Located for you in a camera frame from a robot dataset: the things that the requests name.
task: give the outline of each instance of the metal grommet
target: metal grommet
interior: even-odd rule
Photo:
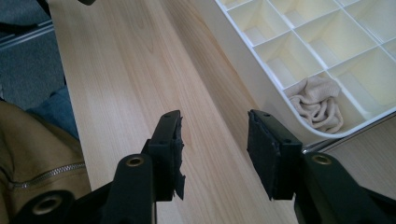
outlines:
[[[143,164],[145,160],[141,157],[133,157],[126,162],[127,166],[135,167]]]
[[[50,195],[33,207],[33,214],[41,216],[55,210],[62,203],[62,197],[58,194]]]
[[[312,157],[312,160],[322,165],[332,164],[332,160],[330,160],[328,157],[323,155],[315,155]]]

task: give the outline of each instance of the tan jacket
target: tan jacket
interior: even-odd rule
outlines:
[[[0,102],[0,223],[53,189],[69,190],[76,198],[91,191],[79,141]]]

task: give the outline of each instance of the white storage tray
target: white storage tray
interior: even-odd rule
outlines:
[[[194,0],[256,104],[303,144],[341,138],[396,110],[395,0]],[[309,127],[284,90],[337,81],[343,128]]]

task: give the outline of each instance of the metal zipper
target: metal zipper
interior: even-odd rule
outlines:
[[[74,171],[74,170],[78,170],[78,169],[83,169],[85,167],[86,167],[85,162],[62,166],[62,167],[47,171],[46,173],[44,173],[42,175],[38,175],[35,178],[25,181],[25,182],[9,182],[9,188],[10,189],[27,189],[27,188],[32,187],[33,185],[39,184],[39,183],[43,182],[44,180],[47,180],[53,176],[56,176],[56,175],[59,175],[62,173],[66,173],[66,172],[70,172],[70,171]]]

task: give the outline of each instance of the wooden table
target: wooden table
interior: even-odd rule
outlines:
[[[257,108],[189,0],[49,0],[92,189],[181,110],[185,200],[159,223],[296,223],[246,152]]]

